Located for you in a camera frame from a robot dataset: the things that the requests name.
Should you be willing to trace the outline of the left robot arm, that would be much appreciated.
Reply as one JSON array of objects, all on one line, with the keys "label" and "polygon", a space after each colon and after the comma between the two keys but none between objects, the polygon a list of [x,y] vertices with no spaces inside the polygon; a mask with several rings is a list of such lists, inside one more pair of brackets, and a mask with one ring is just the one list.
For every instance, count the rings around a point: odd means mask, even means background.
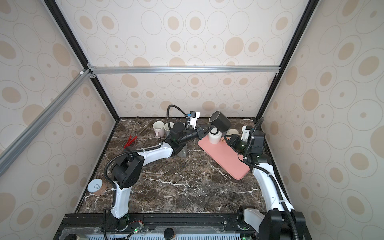
[{"label": "left robot arm", "polygon": [[104,177],[114,191],[111,214],[121,219],[129,212],[129,199],[132,186],[139,180],[142,168],[157,160],[177,155],[188,141],[202,139],[214,128],[210,125],[197,125],[186,129],[183,123],[176,123],[170,133],[156,146],[143,149],[128,149],[110,160],[104,168]]}]

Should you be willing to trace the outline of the black mug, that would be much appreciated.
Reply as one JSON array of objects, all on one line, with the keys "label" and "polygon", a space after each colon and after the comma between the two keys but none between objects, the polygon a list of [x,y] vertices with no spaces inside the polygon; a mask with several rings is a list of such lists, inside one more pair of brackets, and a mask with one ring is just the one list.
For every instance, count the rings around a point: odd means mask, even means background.
[{"label": "black mug", "polygon": [[222,133],[227,132],[231,127],[231,121],[221,111],[214,112],[209,122]]}]

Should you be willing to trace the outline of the pale pink mug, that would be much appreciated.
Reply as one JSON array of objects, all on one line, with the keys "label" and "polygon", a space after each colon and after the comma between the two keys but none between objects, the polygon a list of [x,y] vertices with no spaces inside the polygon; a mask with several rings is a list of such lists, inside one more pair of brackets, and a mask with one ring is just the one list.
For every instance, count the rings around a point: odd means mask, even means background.
[{"label": "pale pink mug", "polygon": [[152,125],[157,138],[161,138],[165,135],[165,123],[162,121],[156,121]]}]

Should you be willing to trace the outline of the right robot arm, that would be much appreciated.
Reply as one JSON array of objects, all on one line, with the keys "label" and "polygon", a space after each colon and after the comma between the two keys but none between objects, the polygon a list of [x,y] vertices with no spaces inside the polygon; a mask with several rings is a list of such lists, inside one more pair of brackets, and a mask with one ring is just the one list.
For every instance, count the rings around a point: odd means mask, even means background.
[{"label": "right robot arm", "polygon": [[264,153],[265,133],[256,128],[245,129],[242,136],[226,135],[224,140],[252,170],[267,209],[264,215],[256,209],[241,207],[239,224],[251,226],[256,231],[257,240],[302,240],[306,230],[305,217],[295,211],[278,183],[271,157]]}]

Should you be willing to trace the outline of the dark grey mug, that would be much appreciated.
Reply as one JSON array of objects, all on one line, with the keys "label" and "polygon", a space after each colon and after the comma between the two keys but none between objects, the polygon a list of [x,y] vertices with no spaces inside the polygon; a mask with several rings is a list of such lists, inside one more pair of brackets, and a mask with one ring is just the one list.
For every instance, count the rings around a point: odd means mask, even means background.
[{"label": "dark grey mug", "polygon": [[183,148],[180,150],[180,152],[177,154],[178,157],[180,158],[186,158],[188,153],[188,144],[185,143]]}]

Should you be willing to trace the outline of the light grey mug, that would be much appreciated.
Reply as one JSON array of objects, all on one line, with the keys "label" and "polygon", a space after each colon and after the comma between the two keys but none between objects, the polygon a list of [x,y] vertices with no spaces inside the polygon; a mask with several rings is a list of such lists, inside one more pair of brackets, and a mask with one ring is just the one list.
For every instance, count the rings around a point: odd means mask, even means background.
[{"label": "light grey mug", "polygon": [[166,133],[166,136],[170,134],[170,129],[172,129],[174,126],[173,122],[165,123],[164,130]]}]

